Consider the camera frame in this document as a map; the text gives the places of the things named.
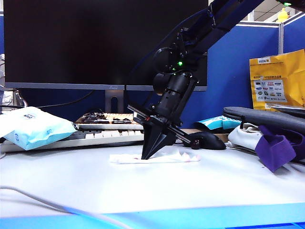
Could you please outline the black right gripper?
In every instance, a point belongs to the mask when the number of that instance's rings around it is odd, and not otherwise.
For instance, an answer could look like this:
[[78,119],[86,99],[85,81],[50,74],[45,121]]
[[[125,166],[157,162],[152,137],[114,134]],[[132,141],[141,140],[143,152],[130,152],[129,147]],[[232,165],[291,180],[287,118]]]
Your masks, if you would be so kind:
[[129,104],[128,108],[137,113],[134,120],[144,128],[144,143],[141,159],[149,159],[164,146],[171,146],[176,139],[190,143],[187,133],[181,131],[180,116],[198,80],[191,72],[157,74],[155,81],[161,98],[156,104],[144,107]]

